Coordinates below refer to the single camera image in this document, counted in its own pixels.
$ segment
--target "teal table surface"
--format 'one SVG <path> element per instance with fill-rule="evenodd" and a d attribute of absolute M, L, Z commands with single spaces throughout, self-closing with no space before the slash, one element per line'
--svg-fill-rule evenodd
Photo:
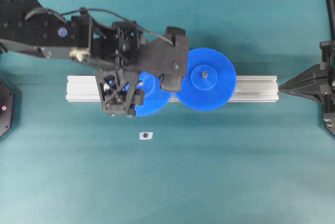
<path fill-rule="evenodd" d="M 162 33 L 185 28 L 191 47 L 224 52 L 238 75 L 282 84 L 321 61 L 326 0 L 38 0 L 65 12 L 107 8 Z M 94 14 L 110 24 L 115 18 Z M 65 100 L 67 60 L 1 56 L 16 92 L 0 141 L 0 223 L 335 223 L 335 138 L 315 102 L 196 113 L 168 104 L 148 118 L 108 117 Z M 150 141 L 139 132 L 152 131 Z"/>

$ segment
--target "screw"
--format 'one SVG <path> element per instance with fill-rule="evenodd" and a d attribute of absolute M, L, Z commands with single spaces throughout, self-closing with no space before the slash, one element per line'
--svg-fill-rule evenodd
<path fill-rule="evenodd" d="M 176 70 L 178 70 L 178 68 L 179 68 L 179 64 L 178 64 L 177 62 L 174 62 L 174 63 L 173 63 L 173 67 L 174 67 Z"/>
<path fill-rule="evenodd" d="M 205 79 L 206 77 L 208 77 L 208 72 L 207 71 L 204 71 L 202 74 L 201 74 L 202 78 Z"/>

